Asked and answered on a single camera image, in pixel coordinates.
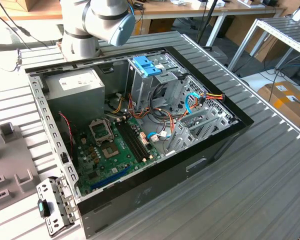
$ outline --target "connector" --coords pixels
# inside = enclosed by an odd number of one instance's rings
[[[151,140],[153,143],[155,143],[155,142],[158,142],[158,141],[159,141],[159,138],[158,138],[157,135],[153,135],[153,136],[150,137],[150,140]]]

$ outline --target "motherboard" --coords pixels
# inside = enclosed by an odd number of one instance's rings
[[[74,136],[82,196],[161,158],[133,117],[93,121]]]

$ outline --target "gray robot arm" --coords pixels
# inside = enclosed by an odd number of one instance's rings
[[[62,53],[68,61],[100,53],[98,39],[122,46],[131,36],[136,19],[126,0],[61,0],[64,35]]]

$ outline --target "slotted aluminum surface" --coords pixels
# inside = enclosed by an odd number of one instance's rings
[[[109,226],[101,240],[297,239],[300,235],[300,130],[185,35],[132,37],[106,55],[173,46],[255,121],[220,160]],[[23,63],[62,62],[57,49],[23,51]],[[27,80],[0,92],[0,124],[19,125],[41,180],[58,173]],[[32,195],[0,211],[0,239],[49,239]],[[56,239],[85,239],[79,225]]]
[[[262,18],[257,26],[300,52],[300,23],[290,17]]]

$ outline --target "cardboard box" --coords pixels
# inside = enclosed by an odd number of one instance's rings
[[[1,0],[0,3],[5,9],[29,12],[38,1],[39,0]]]
[[[170,32],[175,18],[162,18],[151,20],[149,34]]]
[[[266,84],[259,89],[258,94],[269,101],[272,84]],[[300,91],[290,82],[276,82],[273,87],[270,104],[295,125],[300,127]]]

